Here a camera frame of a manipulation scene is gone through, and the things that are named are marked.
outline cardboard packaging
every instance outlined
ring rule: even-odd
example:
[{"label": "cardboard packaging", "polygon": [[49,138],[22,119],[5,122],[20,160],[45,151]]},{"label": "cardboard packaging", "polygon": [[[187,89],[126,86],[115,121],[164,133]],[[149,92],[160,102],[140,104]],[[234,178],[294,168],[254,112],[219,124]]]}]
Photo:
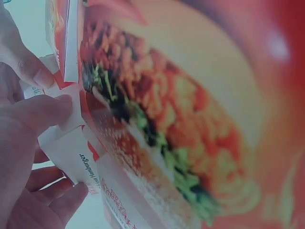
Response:
[{"label": "cardboard packaging", "polygon": [[96,150],[101,154],[102,148],[81,117],[79,86],[77,83],[69,84],[64,88],[59,86],[65,85],[54,55],[43,57],[41,61],[55,75],[56,82],[48,90],[20,82],[24,98],[28,99],[41,94],[51,97],[69,94],[73,102],[73,112],[65,123],[52,126],[39,136],[40,147],[72,182],[75,184],[84,182],[89,188],[89,193],[100,198],[101,186],[95,160],[98,159]]}]

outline red packaging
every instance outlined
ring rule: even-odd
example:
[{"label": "red packaging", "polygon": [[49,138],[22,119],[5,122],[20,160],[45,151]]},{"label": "red packaging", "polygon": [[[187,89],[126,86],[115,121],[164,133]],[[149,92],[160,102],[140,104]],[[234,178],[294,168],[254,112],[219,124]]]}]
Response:
[{"label": "red packaging", "polygon": [[83,2],[81,111],[120,226],[303,229],[305,4]]},{"label": "red packaging", "polygon": [[65,82],[78,82],[78,0],[46,0],[46,39]]}]

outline white background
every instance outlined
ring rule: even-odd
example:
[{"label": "white background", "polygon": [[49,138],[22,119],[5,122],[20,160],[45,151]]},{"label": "white background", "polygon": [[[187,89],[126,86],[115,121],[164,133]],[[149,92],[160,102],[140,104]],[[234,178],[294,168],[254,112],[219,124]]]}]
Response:
[{"label": "white background", "polygon": [[[15,20],[26,47],[38,57],[51,54],[45,39],[45,0],[12,0],[5,7]],[[104,218],[101,198],[87,197],[67,229],[110,229]]]}]

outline printed burger picture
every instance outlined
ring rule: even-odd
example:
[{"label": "printed burger picture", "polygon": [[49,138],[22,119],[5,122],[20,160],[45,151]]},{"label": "printed burger picture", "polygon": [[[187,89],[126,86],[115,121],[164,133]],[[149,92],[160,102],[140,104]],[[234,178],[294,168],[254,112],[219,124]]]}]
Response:
[{"label": "printed burger picture", "polygon": [[167,228],[260,221],[267,109],[243,50],[186,0],[83,2],[83,116]]}]

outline hand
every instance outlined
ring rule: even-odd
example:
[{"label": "hand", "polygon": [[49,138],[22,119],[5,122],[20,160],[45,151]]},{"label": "hand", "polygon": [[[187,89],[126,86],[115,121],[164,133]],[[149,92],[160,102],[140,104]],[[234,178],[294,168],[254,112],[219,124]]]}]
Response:
[{"label": "hand", "polygon": [[54,81],[51,72],[22,43],[16,24],[0,0],[0,104],[20,100],[19,79],[41,88],[49,88]]},{"label": "hand", "polygon": [[0,228],[63,229],[88,193],[54,168],[31,171],[37,137],[71,113],[71,99],[45,95],[0,108]]}]

